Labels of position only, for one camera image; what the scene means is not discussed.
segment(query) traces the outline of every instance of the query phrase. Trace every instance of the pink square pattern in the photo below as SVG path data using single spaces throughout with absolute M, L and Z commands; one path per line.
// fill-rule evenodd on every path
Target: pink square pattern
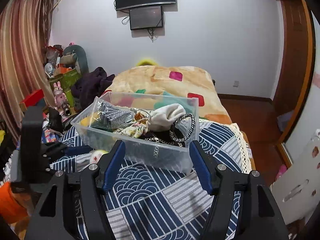
M 171 71 L 169 74 L 169 78 L 175 79 L 178 81 L 182 81 L 182 73 L 176 72 L 176 71 Z

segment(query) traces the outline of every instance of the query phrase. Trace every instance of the sticker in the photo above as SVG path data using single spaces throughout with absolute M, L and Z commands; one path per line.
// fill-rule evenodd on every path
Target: sticker
M 315 146 L 312 151 L 312 157 L 315 158 L 319 154 L 319 148 Z
M 60 57 L 57 57 L 57 63 L 56 66 L 58 66 L 60 64 Z
M 252 151 L 251 151 L 251 149 L 249 148 L 249 144 L 245 144 L 245 147 L 247 148 L 247 150 L 248 150 L 248 155 L 249 155 L 249 158 L 251 158 L 252 159 Z

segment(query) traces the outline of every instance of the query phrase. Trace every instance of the orange object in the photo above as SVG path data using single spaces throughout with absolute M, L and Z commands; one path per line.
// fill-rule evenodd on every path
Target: orange object
M 56 68 L 56 69 L 54 70 L 53 76 L 67 73 L 67 72 L 69 72 L 70 70 L 72 70 L 72 69 L 66 68 L 66 67 L 58 67 L 58 68 Z
M 12 196 L 10 182 L 0 187 L 0 215 L 8 223 L 15 223 L 28 216 L 27 210 Z

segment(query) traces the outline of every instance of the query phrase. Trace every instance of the bed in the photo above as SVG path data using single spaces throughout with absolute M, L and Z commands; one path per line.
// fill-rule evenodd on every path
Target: bed
M 233 171 L 252 169 L 249 145 L 221 105 L 207 71 L 196 67 L 140 66 L 120 73 L 106 91 L 164 94 L 199 98 L 199 143 L 218 163 Z M 83 143 L 75 127 L 61 142 Z M 90 154 L 63 157 L 52 169 L 80 171 L 89 164 Z M 236 230 L 240 193 L 235 192 L 226 239 Z M 116 239 L 198 239 L 213 196 L 202 190 L 195 171 L 186 175 L 124 160 L 112 190 L 102 197 L 103 207 Z M 88 239 L 80 198 L 75 201 L 79 236 Z

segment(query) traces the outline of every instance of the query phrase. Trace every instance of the red box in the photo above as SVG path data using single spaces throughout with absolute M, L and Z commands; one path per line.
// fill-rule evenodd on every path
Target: red box
M 35 106 L 41 98 L 44 98 L 42 89 L 33 91 L 30 95 L 28 95 L 19 103 L 21 111 L 25 112 L 29 106 Z

